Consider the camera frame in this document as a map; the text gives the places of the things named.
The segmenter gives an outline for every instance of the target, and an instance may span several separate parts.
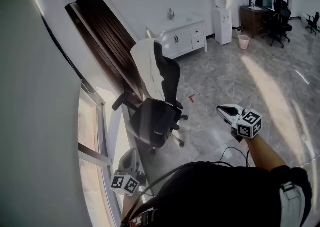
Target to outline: drawer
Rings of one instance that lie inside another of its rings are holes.
[[[192,48],[196,49],[205,44],[205,36],[199,36],[192,39]]]
[[[190,29],[191,38],[196,38],[204,34],[204,27],[202,25]]]

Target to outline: window frame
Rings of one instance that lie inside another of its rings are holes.
[[[121,209],[118,203],[117,195],[109,187],[111,185],[112,178],[112,166],[113,161],[108,157],[107,151],[107,139],[105,132],[105,116],[104,107],[106,102],[102,97],[96,93],[88,92],[87,88],[81,84],[81,90],[96,104],[97,108],[97,140],[98,140],[98,152],[86,147],[85,145],[78,143],[79,158],[87,161],[91,164],[101,167],[103,186],[106,194],[106,205],[110,208],[112,220],[114,226],[120,226],[121,224]]]

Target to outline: window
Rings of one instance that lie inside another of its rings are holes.
[[[112,161],[104,134],[104,104],[98,94],[81,89],[78,112],[79,164],[83,193],[93,227],[120,224],[116,194],[109,189]]]

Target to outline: wooden desk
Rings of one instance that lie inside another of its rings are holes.
[[[255,35],[265,33],[264,15],[269,15],[272,11],[266,7],[258,6],[262,10],[255,10],[249,6],[240,6],[240,20],[242,29],[251,31],[252,38]]]

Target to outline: person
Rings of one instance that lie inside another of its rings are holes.
[[[245,141],[256,167],[182,168],[137,206],[129,226],[302,226],[311,210],[307,172],[289,168],[259,135]],[[122,219],[138,195],[125,197]]]

